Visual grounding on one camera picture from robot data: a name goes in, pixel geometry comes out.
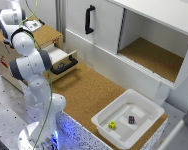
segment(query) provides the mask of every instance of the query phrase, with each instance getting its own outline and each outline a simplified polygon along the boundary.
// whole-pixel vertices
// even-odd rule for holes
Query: cabinet door
[[[85,33],[86,10],[90,5],[90,28],[94,32]],[[123,8],[107,0],[68,0],[67,29],[73,31],[92,44],[116,54],[123,18]]]

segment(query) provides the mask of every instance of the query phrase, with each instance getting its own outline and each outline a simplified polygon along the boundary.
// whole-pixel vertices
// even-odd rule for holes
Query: green cable
[[[38,6],[38,3],[37,3],[37,0],[36,0],[36,8],[35,8],[34,12],[33,12],[33,13],[31,14],[31,16],[29,16],[27,19],[25,19],[25,20],[23,20],[23,21],[20,22],[19,28],[21,27],[21,24],[22,24],[22,23],[24,23],[25,21],[29,20],[29,18],[32,17],[32,16],[35,14],[35,12],[36,12],[36,10],[37,10],[37,6]]]
[[[29,11],[31,11],[31,13],[33,13],[33,11],[31,10],[31,8],[29,7],[29,4],[28,4],[27,0],[25,0],[25,1],[26,1],[27,7],[29,8]]]
[[[49,75],[50,75],[51,101],[50,101],[49,109],[48,109],[48,112],[47,112],[47,116],[46,116],[46,118],[45,118],[44,124],[43,124],[43,126],[42,126],[41,131],[40,131],[40,134],[39,134],[39,136],[38,136],[38,139],[36,140],[36,143],[35,143],[35,145],[34,145],[33,150],[35,149],[35,147],[36,147],[36,145],[37,145],[37,143],[38,143],[38,140],[40,139],[41,133],[43,132],[43,129],[44,129],[44,126],[45,126],[45,124],[46,124],[47,118],[48,118],[49,113],[50,113],[50,108],[51,108],[51,105],[52,105],[52,80],[51,80],[51,74],[50,74],[50,71],[49,71],[49,70],[48,70],[48,73],[49,73]]]
[[[29,33],[25,32],[25,31],[24,31],[24,33],[26,33],[27,35],[29,35],[29,36],[37,43],[38,47],[41,49],[40,44],[36,41],[35,38],[33,38]],[[49,70],[48,70],[48,73],[49,73],[49,76],[50,76],[51,100],[50,100],[50,105],[49,105],[49,108],[48,108],[48,111],[47,111],[47,115],[46,115],[44,124],[43,124],[43,126],[42,126],[42,128],[41,128],[41,131],[40,131],[40,133],[39,133],[38,139],[36,140],[36,143],[35,143],[35,145],[34,145],[33,150],[35,149],[36,145],[38,144],[38,141],[39,141],[39,139],[40,139],[41,133],[43,132],[43,129],[44,129],[45,124],[46,124],[46,122],[47,122],[47,119],[48,119],[48,116],[49,116],[49,113],[50,113],[50,108],[51,108],[51,105],[52,105],[52,93],[53,93],[53,92],[52,92],[52,78],[51,78],[51,73],[50,73]]]

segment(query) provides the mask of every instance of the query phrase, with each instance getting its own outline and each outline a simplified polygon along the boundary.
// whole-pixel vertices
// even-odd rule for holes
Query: open cabinet compartment
[[[125,9],[118,55],[174,88],[187,52],[188,35]]]

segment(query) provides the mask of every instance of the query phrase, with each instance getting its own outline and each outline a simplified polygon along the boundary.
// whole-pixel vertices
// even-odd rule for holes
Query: yellow object
[[[116,122],[111,121],[109,122],[109,128],[114,129],[116,127]]]

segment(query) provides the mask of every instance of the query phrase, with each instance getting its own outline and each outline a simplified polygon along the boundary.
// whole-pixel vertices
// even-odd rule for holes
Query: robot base
[[[19,137],[18,137],[18,149],[19,150],[33,150],[35,143],[31,140],[30,135],[38,124],[39,122],[34,122],[32,124],[29,124],[25,129],[23,129],[20,132]],[[59,138],[59,144],[61,143],[63,143],[63,138]],[[43,147],[39,145],[34,150],[43,150]]]

